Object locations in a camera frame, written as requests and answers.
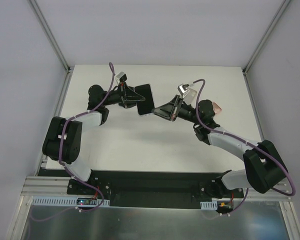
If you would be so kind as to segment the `beige phone case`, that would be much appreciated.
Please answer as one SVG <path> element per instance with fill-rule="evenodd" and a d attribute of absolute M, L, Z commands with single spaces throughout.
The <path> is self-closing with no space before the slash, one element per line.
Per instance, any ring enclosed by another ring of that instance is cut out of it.
<path fill-rule="evenodd" d="M 192 88 L 185 88 L 182 90 L 182 99 L 186 105 L 191 105 L 197 96 L 197 91 Z"/>

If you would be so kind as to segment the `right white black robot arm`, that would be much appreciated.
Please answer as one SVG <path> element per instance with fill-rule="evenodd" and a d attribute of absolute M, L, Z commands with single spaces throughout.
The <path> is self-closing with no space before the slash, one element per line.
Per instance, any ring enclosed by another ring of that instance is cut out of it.
<path fill-rule="evenodd" d="M 214 104 L 210 100 L 201 100 L 192 107 L 176 95 L 170 102 L 154 108 L 152 113 L 171 122 L 180 118 L 193 123 L 199 141 L 221 148 L 243 161 L 243 170 L 227 170 L 205 186 L 206 194 L 213 198 L 227 197 L 240 188 L 252 188 L 264 194 L 274 190 L 275 185 L 288 176 L 271 141 L 250 141 L 226 131 L 214 121 Z"/>

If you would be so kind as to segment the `pink phone case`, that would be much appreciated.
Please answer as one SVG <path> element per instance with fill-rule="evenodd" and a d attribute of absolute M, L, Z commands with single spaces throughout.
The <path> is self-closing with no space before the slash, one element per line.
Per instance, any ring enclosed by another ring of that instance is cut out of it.
<path fill-rule="evenodd" d="M 222 108 L 216 102 L 212 102 L 212 108 L 215 115 L 218 115 L 222 112 Z"/>

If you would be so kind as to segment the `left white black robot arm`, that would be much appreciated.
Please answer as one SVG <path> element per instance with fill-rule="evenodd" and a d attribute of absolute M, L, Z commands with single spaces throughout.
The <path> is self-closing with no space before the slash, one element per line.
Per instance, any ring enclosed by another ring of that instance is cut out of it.
<path fill-rule="evenodd" d="M 69 118 L 52 118 L 42 146 L 43 155 L 58 162 L 77 179 L 80 191 L 92 194 L 96 188 L 95 181 L 90 179 L 92 170 L 80 157 L 82 133 L 107 121 L 109 110 L 106 106 L 118 104 L 131 108 L 146 100 L 146 93 L 141 92 L 140 86 L 130 87 L 125 82 L 108 91 L 97 84 L 91 86 L 86 111 Z"/>

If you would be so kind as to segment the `black phone clear case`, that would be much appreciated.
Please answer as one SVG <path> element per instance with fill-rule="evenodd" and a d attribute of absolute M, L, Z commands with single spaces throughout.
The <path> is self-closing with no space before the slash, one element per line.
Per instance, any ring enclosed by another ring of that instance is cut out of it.
<path fill-rule="evenodd" d="M 155 108 L 151 85 L 150 84 L 139 85 L 136 86 L 134 90 L 137 94 L 144 97 L 144 100 L 139 101 L 136 104 L 138 114 L 140 116 L 151 115 L 152 110 Z"/>

